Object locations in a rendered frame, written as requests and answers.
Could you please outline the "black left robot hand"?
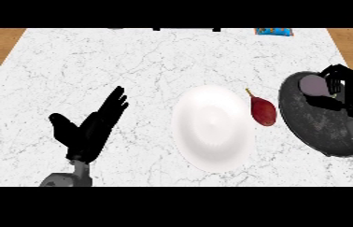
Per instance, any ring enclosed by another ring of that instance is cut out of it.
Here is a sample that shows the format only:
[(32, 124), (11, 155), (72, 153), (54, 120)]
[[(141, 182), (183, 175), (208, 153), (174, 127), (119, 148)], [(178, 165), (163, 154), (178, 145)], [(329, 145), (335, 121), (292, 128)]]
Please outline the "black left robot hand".
[(126, 106), (124, 88), (118, 86), (100, 108), (79, 125), (75, 125), (59, 113), (50, 114), (53, 138), (67, 147), (67, 160), (76, 160), (84, 164), (94, 161)]

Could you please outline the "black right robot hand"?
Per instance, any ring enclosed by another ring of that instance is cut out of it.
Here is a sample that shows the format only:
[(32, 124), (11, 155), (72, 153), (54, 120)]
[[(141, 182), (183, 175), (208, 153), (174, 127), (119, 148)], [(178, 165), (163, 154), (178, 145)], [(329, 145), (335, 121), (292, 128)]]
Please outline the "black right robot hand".
[[(305, 95), (307, 104), (333, 111), (344, 109), (347, 116), (353, 118), (353, 69), (341, 64), (332, 64), (320, 71), (317, 76), (323, 78), (329, 95)], [(344, 92), (344, 101), (332, 98), (332, 95), (339, 92)]]

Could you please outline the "pale purple eggplant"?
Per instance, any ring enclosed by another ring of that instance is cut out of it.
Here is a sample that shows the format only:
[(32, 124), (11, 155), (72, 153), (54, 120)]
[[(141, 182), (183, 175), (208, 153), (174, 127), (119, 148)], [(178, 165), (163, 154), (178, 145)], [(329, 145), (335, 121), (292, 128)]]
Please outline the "pale purple eggplant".
[(308, 96), (330, 96), (324, 79), (317, 75), (307, 75), (301, 78), (299, 89), (301, 92)]

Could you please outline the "dark grey pan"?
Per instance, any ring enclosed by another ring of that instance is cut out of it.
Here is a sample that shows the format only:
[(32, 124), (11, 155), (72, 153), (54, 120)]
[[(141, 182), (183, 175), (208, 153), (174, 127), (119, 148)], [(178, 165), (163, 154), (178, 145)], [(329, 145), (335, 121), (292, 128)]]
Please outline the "dark grey pan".
[(345, 128), (345, 110), (310, 106), (299, 90), (299, 80), (310, 72), (287, 76), (279, 89), (283, 122), (301, 142), (326, 156), (353, 157), (353, 137)]

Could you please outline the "white round plate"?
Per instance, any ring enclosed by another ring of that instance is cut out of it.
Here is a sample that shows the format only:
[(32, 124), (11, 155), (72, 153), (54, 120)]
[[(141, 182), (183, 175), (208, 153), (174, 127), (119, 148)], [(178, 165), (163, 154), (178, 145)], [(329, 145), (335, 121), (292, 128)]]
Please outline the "white round plate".
[(180, 97), (171, 118), (172, 137), (186, 161), (221, 173), (246, 161), (255, 145), (249, 107), (225, 88), (203, 85)]

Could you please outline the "dark red pear-shaped vegetable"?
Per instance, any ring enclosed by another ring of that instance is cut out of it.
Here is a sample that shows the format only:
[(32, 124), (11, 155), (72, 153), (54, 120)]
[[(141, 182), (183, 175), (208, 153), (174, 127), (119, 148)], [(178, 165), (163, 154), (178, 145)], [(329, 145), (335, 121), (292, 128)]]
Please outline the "dark red pear-shaped vegetable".
[(262, 126), (271, 126), (276, 123), (277, 112), (273, 104), (251, 94), (249, 89), (245, 89), (251, 97), (251, 115), (256, 123)]

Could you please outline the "blue snack packet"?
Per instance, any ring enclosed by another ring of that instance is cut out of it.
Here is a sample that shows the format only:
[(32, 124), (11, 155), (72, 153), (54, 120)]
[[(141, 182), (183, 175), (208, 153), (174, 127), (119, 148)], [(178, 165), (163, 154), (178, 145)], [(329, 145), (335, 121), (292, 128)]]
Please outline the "blue snack packet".
[(293, 35), (290, 28), (256, 28), (255, 34), (256, 35), (283, 35), (283, 36)]

